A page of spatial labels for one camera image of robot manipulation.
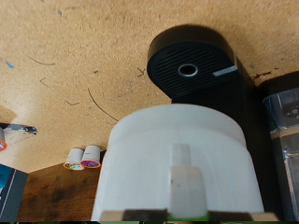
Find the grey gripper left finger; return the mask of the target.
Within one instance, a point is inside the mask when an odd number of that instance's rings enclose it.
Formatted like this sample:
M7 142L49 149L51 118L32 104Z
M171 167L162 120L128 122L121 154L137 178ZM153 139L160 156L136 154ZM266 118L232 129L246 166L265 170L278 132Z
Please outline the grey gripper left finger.
M101 221L167 221L166 210L124 210L105 211L100 216Z

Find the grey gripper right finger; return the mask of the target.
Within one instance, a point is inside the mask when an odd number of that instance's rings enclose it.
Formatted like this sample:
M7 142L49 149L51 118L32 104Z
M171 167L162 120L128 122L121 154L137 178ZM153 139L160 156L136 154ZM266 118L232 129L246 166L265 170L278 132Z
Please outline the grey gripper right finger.
M278 221L278 217L274 213L210 211L208 215L211 221Z

